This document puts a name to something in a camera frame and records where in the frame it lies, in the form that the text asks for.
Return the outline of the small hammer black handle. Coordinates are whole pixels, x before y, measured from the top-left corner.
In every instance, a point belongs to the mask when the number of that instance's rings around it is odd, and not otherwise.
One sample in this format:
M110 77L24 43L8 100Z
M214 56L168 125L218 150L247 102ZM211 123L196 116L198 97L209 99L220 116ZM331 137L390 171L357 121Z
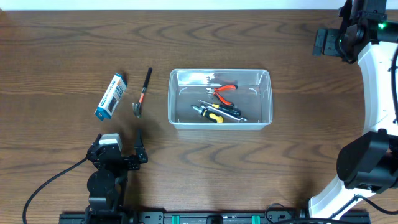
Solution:
M150 77L152 75L152 71L153 71L153 68L149 67L148 71L147 71L147 74L146 74L146 79L145 79L144 84L142 86L141 95L139 97L139 100L138 100L137 103L133 103L132 104L134 116L137 117L137 118L141 117L141 106L142 106L142 102L144 100L144 95L146 93L147 87L149 85L149 80L150 80Z

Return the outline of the teal white product box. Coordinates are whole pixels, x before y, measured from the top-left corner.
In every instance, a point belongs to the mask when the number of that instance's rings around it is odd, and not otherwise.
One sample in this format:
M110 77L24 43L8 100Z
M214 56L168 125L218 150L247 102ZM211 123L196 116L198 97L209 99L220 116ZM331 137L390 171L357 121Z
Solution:
M112 118L126 88L126 79L121 74L116 73L95 110L95 116L100 121Z

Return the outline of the stubby yellow black screwdriver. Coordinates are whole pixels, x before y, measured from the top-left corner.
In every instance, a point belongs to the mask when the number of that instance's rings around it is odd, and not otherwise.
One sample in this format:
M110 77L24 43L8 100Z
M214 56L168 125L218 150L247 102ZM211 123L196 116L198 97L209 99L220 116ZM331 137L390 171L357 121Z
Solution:
M211 112L206 107L198 107L195 105L191 105L191 108L194 109L200 116L206 118L207 120L214 123L223 123L224 119L222 116L217 115L214 112Z

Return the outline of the red handled pliers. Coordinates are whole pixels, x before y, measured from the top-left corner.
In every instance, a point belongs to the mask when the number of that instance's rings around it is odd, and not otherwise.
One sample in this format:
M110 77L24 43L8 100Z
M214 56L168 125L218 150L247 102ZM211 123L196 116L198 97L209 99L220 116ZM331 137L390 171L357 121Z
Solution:
M228 99L226 99L223 96L223 93L224 92L228 93L230 91L235 91L237 89L238 89L237 85L228 84L228 85L223 85L223 86L219 86L216 88L206 88L206 92L209 95L215 96L223 105L233 107L234 103L232 101L229 101Z

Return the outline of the slim black yellow screwdriver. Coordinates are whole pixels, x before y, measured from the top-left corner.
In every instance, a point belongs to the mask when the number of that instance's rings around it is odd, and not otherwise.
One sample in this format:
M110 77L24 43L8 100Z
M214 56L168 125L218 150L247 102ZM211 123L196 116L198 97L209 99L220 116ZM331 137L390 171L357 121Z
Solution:
M223 111L223 112L228 113L230 115L233 115L235 117L241 116L240 110L234 109L233 107L225 106L225 105L219 105L219 104L216 104L216 103L210 103L210 102L207 102L207 101L204 101L204 100L199 100L199 102L201 102L201 103L203 103L204 105L207 105L207 106L212 106L212 107L214 107L216 109L219 109L220 111Z

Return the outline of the silver offset ring wrench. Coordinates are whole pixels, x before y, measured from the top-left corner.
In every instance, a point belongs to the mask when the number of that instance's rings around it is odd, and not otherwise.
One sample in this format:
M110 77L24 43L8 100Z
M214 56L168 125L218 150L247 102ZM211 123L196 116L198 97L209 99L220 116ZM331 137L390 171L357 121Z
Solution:
M210 111L212 111L212 112L222 114L222 115L228 117L229 119L233 119L233 120L235 120L235 121L237 121L237 122L246 122L246 121L248 121L248 119L245 118L245 117L240 117L240 118L239 118L239 117L235 117L235 116L233 116L233 115L231 115L231 114L229 114L229 113L225 113L225 112L223 112L223 111L221 111L221 110L219 110L219 109L217 109L217 108L214 108L214 107L212 107L212 106L207 106L207 108L208 108Z

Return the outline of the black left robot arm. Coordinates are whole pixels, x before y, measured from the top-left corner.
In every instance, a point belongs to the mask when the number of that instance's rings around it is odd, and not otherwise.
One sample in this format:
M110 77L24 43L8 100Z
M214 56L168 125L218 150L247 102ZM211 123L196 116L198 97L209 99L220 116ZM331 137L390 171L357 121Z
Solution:
M141 131L136 133L135 154L123 156L122 146L119 134L99 134L87 151L86 158L97 168L87 181L89 204L94 211L117 210L124 201L128 172L148 162Z

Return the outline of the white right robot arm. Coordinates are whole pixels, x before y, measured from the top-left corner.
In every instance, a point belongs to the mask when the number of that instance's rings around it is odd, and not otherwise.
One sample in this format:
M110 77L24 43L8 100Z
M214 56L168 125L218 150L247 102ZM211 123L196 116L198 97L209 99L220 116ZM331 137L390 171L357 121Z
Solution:
M365 223L358 202L397 188L397 23L386 1L347 0L337 29L319 29L313 54L357 63L363 78L363 135L341 149L335 178L308 201L312 223Z

